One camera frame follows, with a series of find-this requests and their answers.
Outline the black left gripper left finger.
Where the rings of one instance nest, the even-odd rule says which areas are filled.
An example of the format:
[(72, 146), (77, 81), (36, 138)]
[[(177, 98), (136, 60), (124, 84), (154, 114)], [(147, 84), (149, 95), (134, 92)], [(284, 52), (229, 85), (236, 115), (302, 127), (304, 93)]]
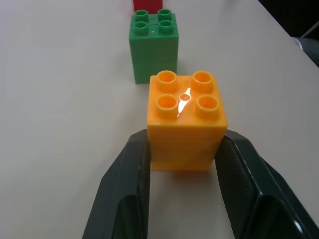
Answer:
[(83, 238), (146, 239), (150, 153), (145, 129), (132, 134), (103, 176)]

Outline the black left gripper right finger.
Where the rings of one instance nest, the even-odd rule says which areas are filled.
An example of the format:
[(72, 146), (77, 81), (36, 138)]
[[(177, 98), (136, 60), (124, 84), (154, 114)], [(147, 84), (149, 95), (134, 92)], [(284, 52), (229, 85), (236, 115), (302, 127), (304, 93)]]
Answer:
[(227, 130), (215, 165), (237, 239), (317, 239), (319, 228), (282, 175), (249, 139)]

